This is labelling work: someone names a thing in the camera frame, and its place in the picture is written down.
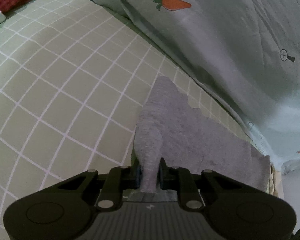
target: bed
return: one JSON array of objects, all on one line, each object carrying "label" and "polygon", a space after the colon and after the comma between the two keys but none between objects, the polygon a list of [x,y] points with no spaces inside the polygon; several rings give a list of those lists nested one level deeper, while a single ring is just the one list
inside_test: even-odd
[{"label": "bed", "polygon": [[[87,169],[131,165],[138,113],[158,76],[169,77],[191,107],[252,143],[228,111],[118,13],[91,0],[31,0],[6,16],[0,240],[9,240],[2,216],[15,200]],[[280,195],[280,182],[272,170],[267,191]]]}]

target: carrot leaf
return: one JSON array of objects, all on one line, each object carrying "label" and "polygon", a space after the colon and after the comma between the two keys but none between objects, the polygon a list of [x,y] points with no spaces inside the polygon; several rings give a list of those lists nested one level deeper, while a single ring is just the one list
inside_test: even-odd
[{"label": "carrot leaf", "polygon": [[160,0],[153,0],[155,3],[161,3]]}]

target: grid pattern fabric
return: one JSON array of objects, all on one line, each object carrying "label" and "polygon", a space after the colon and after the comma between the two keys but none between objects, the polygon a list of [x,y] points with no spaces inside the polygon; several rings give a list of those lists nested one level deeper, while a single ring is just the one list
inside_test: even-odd
[{"label": "grid pattern fabric", "polygon": [[169,77],[191,107],[249,140],[130,21],[89,0],[31,0],[0,24],[0,240],[15,200],[87,169],[131,165],[138,114]]}]

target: mattress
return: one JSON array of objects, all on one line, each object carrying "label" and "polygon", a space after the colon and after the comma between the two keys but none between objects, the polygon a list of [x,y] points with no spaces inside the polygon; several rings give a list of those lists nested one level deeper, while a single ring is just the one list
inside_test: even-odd
[{"label": "mattress", "polygon": [[138,114],[158,76],[250,140],[129,20],[90,0],[31,0],[0,24],[0,240],[15,200],[87,169],[131,165]]}]

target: carrot print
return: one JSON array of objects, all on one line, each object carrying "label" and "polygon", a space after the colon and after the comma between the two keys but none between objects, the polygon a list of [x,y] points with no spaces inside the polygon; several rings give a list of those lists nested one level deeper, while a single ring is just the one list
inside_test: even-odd
[{"label": "carrot print", "polygon": [[161,10],[161,6],[170,11],[176,11],[181,9],[190,8],[191,4],[182,0],[153,0],[158,3],[157,9]]}]

